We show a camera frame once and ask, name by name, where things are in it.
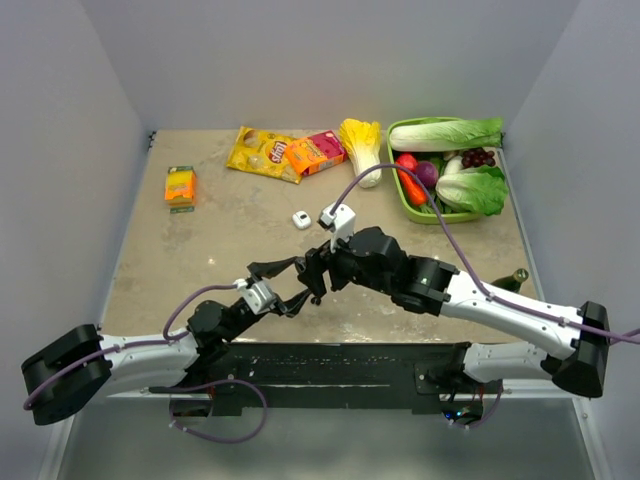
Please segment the white earbud charging case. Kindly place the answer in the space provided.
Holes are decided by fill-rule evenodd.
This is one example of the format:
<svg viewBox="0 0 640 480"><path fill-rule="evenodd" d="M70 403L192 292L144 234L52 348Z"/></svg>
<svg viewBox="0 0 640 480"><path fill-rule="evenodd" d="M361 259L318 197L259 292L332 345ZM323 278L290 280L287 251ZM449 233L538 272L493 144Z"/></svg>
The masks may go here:
<svg viewBox="0 0 640 480"><path fill-rule="evenodd" d="M306 230L312 225L312 220L305 211L295 212L292 215L292 222L298 230Z"/></svg>

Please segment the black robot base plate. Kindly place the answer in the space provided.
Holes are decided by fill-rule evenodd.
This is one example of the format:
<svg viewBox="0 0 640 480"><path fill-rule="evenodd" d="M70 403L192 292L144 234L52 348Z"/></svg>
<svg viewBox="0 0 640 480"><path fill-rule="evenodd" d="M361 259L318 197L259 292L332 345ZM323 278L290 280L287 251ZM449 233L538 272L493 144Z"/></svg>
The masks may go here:
<svg viewBox="0 0 640 480"><path fill-rule="evenodd" d="M214 414L244 408L390 409L439 414L473 394L496 394L463 372L466 343L233 343L198 359L176 386L154 394L213 395Z"/></svg>

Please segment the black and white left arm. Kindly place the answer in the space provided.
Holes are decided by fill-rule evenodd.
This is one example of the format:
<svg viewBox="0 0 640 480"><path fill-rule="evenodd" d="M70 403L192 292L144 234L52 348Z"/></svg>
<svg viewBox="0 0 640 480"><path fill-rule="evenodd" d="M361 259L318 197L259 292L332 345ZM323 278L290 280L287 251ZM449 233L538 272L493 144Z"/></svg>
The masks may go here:
<svg viewBox="0 0 640 480"><path fill-rule="evenodd" d="M268 281L287 268L304 267L300 257L249 265L249 276L230 284L239 299L230 306L200 303L184 328L167 323L159 335L104 335L93 324L77 326L28 357L21 372L28 392L23 408L38 425L65 420L92 399L136 389L200 390L209 365L229 343L268 314L295 316L310 295L303 290L282 300Z"/></svg>

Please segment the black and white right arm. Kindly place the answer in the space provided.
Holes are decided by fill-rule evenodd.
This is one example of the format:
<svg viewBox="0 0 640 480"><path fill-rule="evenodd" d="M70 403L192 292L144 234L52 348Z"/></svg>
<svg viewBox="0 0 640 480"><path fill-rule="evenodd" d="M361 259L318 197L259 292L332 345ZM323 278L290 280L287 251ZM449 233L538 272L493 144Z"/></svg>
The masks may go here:
<svg viewBox="0 0 640 480"><path fill-rule="evenodd" d="M601 304L555 305L476 282L452 264L407 254L378 227L327 241L294 265L298 280L318 298L352 283L385 294L415 314L472 321L515 337L503 352L472 344L450 363L445 379L456 392L518 376L549 379L586 398L604 392L609 321Z"/></svg>

